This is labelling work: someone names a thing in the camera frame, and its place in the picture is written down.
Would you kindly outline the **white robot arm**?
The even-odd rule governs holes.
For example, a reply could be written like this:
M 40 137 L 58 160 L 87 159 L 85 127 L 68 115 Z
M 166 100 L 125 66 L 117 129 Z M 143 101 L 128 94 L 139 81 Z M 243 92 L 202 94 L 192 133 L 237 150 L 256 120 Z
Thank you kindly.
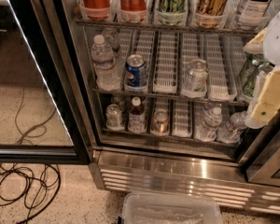
M 244 51 L 262 53 L 274 65 L 268 75 L 257 78 L 254 97 L 247 110 L 245 125 L 258 129 L 267 125 L 280 109 L 280 10 L 265 29 L 245 44 Z

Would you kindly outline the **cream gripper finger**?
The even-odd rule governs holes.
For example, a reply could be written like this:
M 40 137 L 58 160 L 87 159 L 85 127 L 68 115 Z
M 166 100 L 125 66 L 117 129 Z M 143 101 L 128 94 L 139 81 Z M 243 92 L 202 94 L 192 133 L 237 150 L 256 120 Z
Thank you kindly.
M 247 42 L 244 46 L 244 52 L 249 54 L 262 54 L 263 53 L 263 40 L 267 28 L 262 29 L 253 39 Z
M 280 109 L 280 66 L 268 74 L 259 74 L 256 92 L 257 100 L 251 118 L 256 122 L 268 123 Z

